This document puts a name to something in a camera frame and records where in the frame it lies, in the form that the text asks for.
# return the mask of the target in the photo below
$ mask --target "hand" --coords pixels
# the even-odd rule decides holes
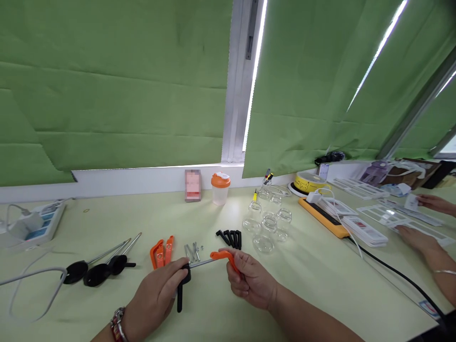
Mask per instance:
[[[424,234],[419,230],[402,225],[396,226],[396,229],[399,231],[400,236],[405,242],[422,254],[426,254],[429,251],[443,250],[434,237]]]
[[[122,328],[128,341],[144,340],[168,317],[177,286],[188,273],[181,268],[188,262],[188,258],[170,262],[150,272],[141,281],[122,319]]]
[[[456,206],[447,200],[433,195],[418,195],[418,205],[448,215],[456,215]]]
[[[241,277],[233,266],[227,263],[228,280],[231,291],[244,298],[255,308],[267,310],[276,300],[278,283],[266,269],[252,256],[232,248],[221,248],[234,256],[234,263],[241,272]]]

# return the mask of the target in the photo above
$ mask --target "bracelet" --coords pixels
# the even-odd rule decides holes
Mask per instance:
[[[110,325],[111,330],[113,331],[115,342],[128,342],[127,337],[125,336],[124,330],[120,322],[122,321],[123,314],[125,313],[125,308],[120,307],[114,312],[114,317],[112,318]]]
[[[450,271],[450,270],[437,270],[437,271],[434,271],[434,273],[448,273],[448,274],[453,274],[456,276],[456,272]]]

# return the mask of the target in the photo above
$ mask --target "table surface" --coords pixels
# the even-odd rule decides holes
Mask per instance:
[[[224,246],[223,240],[215,236],[219,229],[241,230],[243,251],[258,259],[284,286],[340,320],[366,341],[408,341],[437,325],[410,300],[419,299],[413,288],[367,256],[368,262],[362,261],[351,243],[336,238],[298,204],[294,195],[283,199],[283,206],[293,213],[289,239],[270,255],[256,252],[251,235],[241,224],[252,192],[252,188],[230,189],[223,207],[211,202],[211,191],[203,192],[201,202],[191,203],[184,202],[181,192],[67,202],[54,239],[43,245],[54,246],[53,252],[29,271],[89,260],[142,232],[128,253],[129,260],[136,262],[137,267],[110,277],[99,288],[85,287],[82,281],[63,285],[48,314],[31,326],[8,317],[15,284],[0,287],[0,331],[4,340],[53,342],[61,341],[64,336],[66,342],[89,341],[109,322],[115,309],[130,301],[141,280],[152,271],[149,250],[158,240],[174,235],[173,260],[185,256],[184,244],[197,241],[199,256],[205,260],[211,251]],[[359,200],[338,189],[334,192],[337,199],[354,209],[376,203]],[[456,198],[454,189],[436,189],[432,193],[449,200]],[[42,204],[24,206],[31,209]],[[456,239],[456,230],[451,228],[456,227],[456,221],[435,212],[432,215],[448,223],[437,229]],[[386,247],[362,245],[408,275],[443,311],[451,311],[453,307],[437,288],[420,256],[393,231],[363,214],[360,217],[389,238]],[[453,258],[456,256],[456,244],[446,249]],[[1,251],[1,279],[18,275],[42,253],[39,248],[16,254]],[[57,272],[25,279],[14,303],[14,314],[23,320],[37,317],[53,294],[57,279]],[[182,313],[177,313],[174,307],[169,318],[150,337],[150,340],[173,342],[183,339],[282,341],[285,338],[266,312],[254,309],[232,294],[225,262],[216,261],[192,271],[191,282],[184,286]]]

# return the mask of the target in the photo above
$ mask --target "black cable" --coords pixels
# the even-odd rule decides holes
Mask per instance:
[[[352,240],[351,237],[347,237],[347,239],[349,239],[354,245],[355,245],[355,242]],[[369,255],[372,259],[374,259],[375,261],[381,263],[383,266],[385,266],[386,268],[388,268],[389,270],[393,271],[394,273],[396,273],[397,275],[401,276],[402,278],[404,278],[405,280],[407,280],[414,288],[416,288],[418,290],[418,292],[420,292],[423,297],[432,305],[432,307],[437,311],[438,315],[440,316],[440,321],[437,321],[441,326],[442,328],[444,329],[445,332],[447,332],[447,317],[445,316],[445,314],[442,312],[442,310],[440,310],[440,308],[436,305],[436,303],[427,295],[426,292],[423,291],[423,289],[421,287],[419,287],[417,284],[415,284],[415,282],[413,282],[413,280],[411,280],[409,277],[407,277],[405,274],[399,272],[398,270],[396,270],[395,268],[391,267],[390,265],[388,265],[387,263],[385,263],[384,261],[378,259],[375,255],[369,253],[367,250],[365,250],[363,247],[360,246],[360,249],[366,253],[367,255]]]

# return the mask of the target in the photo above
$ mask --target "white wall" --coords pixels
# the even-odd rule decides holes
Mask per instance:
[[[369,163],[369,161],[335,163],[329,168],[328,180],[335,177],[359,178]],[[211,189],[210,179],[218,171],[230,176],[233,188],[260,187],[263,179],[263,177],[242,179],[243,163],[73,171],[77,183],[0,188],[0,203],[184,191],[184,170],[186,169],[201,170],[201,188],[203,190]],[[287,184],[294,179],[294,174],[274,177],[273,184]]]

